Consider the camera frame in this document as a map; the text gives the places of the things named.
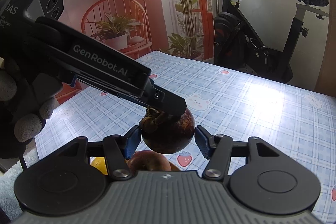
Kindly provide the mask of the grey gloved left hand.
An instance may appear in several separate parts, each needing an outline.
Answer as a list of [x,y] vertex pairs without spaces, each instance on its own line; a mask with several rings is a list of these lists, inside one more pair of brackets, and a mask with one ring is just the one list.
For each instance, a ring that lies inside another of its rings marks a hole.
[[16,63],[1,63],[1,158],[23,155],[51,118],[63,84],[45,73],[29,83]]

